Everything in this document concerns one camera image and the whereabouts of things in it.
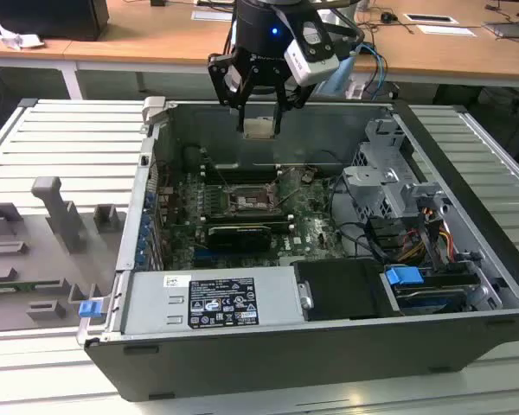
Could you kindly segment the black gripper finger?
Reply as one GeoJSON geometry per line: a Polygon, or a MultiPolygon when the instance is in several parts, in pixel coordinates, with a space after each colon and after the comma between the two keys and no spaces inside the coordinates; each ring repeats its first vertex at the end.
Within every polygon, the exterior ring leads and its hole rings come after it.
{"type": "Polygon", "coordinates": [[[238,132],[244,131],[245,106],[254,87],[251,57],[246,50],[208,57],[208,73],[220,104],[238,111],[238,132]]]}
{"type": "Polygon", "coordinates": [[[292,109],[303,108],[314,91],[314,85],[296,86],[287,96],[285,82],[290,78],[290,70],[275,67],[273,71],[273,87],[277,98],[273,113],[273,133],[279,134],[284,113],[292,109]]]}

